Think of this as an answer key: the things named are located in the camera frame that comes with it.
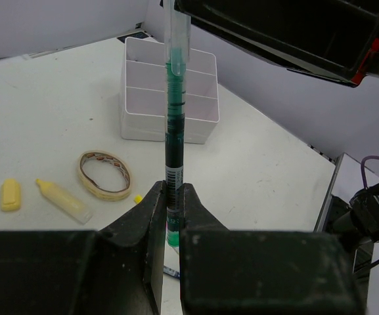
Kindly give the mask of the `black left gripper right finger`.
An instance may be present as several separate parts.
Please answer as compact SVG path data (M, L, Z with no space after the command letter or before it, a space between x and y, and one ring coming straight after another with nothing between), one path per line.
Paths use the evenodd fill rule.
M322 232L230 230L179 191L184 314L364 314L338 239Z

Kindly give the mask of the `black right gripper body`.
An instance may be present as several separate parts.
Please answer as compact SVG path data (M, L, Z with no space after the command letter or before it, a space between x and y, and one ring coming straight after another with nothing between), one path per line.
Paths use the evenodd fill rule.
M192 23L269 63L357 87L379 78L379 0L177 1Z

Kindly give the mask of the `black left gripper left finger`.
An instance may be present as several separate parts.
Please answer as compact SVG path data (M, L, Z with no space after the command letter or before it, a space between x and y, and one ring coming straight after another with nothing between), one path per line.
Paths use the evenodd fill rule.
M159 314L166 184L102 230L0 231L0 314Z

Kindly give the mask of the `clear pen cap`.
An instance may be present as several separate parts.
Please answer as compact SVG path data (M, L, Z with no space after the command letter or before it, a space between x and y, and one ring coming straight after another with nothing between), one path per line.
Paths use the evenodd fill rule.
M190 16L177 10L178 1L161 1L164 8L165 61L173 75L184 76L190 53Z

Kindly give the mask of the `green pen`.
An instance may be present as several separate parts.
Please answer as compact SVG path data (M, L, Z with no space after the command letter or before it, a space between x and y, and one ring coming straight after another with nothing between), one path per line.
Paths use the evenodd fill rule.
M165 158L167 184L167 243L179 246L179 189L183 184L183 158L185 142L186 80L173 75L166 64L166 128Z

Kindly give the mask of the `blue pen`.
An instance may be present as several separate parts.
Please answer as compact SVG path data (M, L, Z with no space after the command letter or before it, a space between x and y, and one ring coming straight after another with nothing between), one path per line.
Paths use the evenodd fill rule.
M167 266L164 266L163 267L163 273L168 275L168 276L171 276L172 278L175 278L177 280L180 279L180 273L170 267L167 267Z

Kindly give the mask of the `yellow tipped white pen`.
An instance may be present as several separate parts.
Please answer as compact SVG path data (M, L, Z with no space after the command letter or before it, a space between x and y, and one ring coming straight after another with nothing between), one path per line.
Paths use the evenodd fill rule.
M139 204L142 200L143 200L143 197L142 197L141 195L136 195L136 196L134 197L134 202L135 202L136 204Z

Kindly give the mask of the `white divided organizer box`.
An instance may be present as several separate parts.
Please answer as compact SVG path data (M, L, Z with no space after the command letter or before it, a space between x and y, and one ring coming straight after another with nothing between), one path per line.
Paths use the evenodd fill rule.
M169 99L183 96L185 142L205 144L219 123L214 54L190 50L184 89L169 88L164 44L125 39L120 92L120 134L127 140L164 141Z

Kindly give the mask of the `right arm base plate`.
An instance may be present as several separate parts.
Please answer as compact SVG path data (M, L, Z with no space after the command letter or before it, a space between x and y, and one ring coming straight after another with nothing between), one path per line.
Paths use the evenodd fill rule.
M379 243L379 184L361 189L347 203L332 197L314 231L335 235L353 261L356 278L368 279L370 270L379 265L369 252Z

